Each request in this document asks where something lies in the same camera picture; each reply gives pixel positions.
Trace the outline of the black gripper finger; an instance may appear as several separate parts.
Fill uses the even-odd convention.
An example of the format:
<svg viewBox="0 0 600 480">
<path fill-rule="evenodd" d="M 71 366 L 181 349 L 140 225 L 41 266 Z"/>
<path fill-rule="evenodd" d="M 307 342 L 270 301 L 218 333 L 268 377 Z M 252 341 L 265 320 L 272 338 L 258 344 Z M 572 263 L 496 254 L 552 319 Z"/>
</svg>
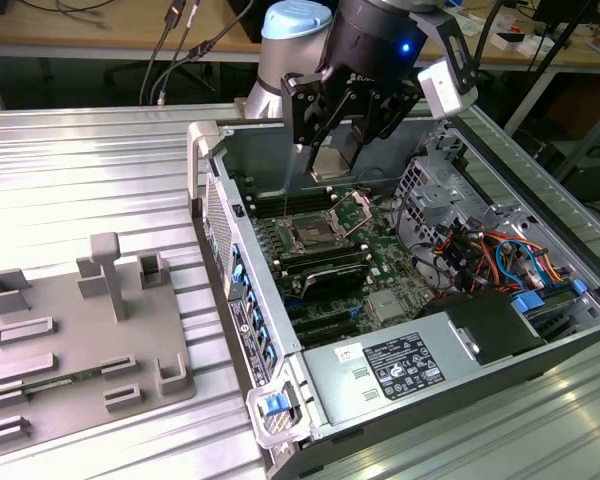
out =
<svg viewBox="0 0 600 480">
<path fill-rule="evenodd" d="M 299 76 L 285 74 L 281 93 L 285 126 L 299 147 L 302 172 L 313 170 L 319 149 L 326 137 L 340 125 L 353 102 L 353 89 L 327 86 L 323 72 Z"/>
<path fill-rule="evenodd" d="M 367 112 L 352 122 L 348 135 L 348 166 L 353 168 L 363 147 L 387 139 L 422 97 L 420 88 L 404 88 L 386 99 L 373 90 Z"/>
</svg>

